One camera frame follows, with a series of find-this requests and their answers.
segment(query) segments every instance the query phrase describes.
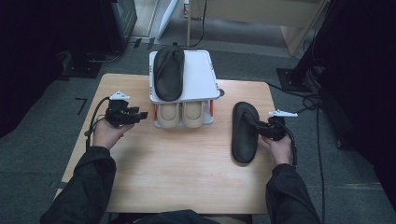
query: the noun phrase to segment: white plastic bracket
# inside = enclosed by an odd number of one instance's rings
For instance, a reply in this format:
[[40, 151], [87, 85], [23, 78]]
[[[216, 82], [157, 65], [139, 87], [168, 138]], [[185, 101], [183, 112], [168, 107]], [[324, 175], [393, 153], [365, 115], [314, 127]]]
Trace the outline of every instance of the white plastic bracket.
[[116, 93], [110, 96], [110, 100], [129, 100], [129, 99], [131, 99], [131, 96], [125, 95], [121, 91], [117, 91]]
[[270, 111], [268, 114], [277, 117], [298, 117], [297, 113], [289, 113], [281, 110]]

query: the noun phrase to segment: person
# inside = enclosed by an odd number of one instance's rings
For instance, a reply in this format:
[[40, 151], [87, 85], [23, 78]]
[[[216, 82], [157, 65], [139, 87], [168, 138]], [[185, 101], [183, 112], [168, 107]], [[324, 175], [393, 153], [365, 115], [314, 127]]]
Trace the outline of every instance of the person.
[[[123, 134], [134, 127], [113, 127], [105, 119], [98, 121], [92, 147], [87, 148], [63, 191], [40, 218], [40, 223], [99, 223], [110, 198], [116, 163], [110, 149]], [[263, 137], [269, 145], [275, 163], [273, 175], [266, 186], [266, 204], [272, 223], [320, 223], [305, 183], [290, 165], [291, 141], [286, 136], [279, 141]], [[192, 210], [165, 212], [143, 217], [137, 224], [155, 223], [218, 223]]]

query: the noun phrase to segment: person's left hand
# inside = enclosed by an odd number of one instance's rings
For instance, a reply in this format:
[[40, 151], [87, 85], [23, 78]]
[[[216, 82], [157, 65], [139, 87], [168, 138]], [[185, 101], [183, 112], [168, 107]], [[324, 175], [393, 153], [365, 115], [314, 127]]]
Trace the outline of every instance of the person's left hand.
[[110, 150], [123, 137], [123, 134], [133, 127], [134, 124], [126, 124], [116, 128], [107, 120], [101, 119], [96, 123], [92, 145], [94, 147], [105, 147]]

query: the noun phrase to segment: black slipper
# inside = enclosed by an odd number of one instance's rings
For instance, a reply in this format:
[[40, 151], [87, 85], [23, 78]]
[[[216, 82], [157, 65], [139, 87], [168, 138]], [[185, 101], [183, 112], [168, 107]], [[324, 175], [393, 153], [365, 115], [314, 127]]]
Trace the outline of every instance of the black slipper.
[[183, 92], [184, 50], [178, 46], [160, 49], [154, 58], [154, 90], [167, 102], [177, 100]]
[[259, 120], [259, 113], [253, 105], [246, 102], [239, 102], [233, 107], [233, 141], [231, 151], [236, 161], [241, 163], [253, 161], [259, 138], [255, 124]]

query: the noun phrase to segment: beige shoe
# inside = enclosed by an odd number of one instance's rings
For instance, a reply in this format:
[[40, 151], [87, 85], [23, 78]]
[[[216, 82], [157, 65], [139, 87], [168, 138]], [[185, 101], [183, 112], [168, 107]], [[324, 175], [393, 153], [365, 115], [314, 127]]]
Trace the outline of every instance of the beige shoe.
[[179, 104], [158, 105], [157, 119], [162, 128], [175, 128], [180, 122]]
[[203, 101], [183, 103], [181, 121], [188, 128], [199, 128], [204, 124], [204, 105]]

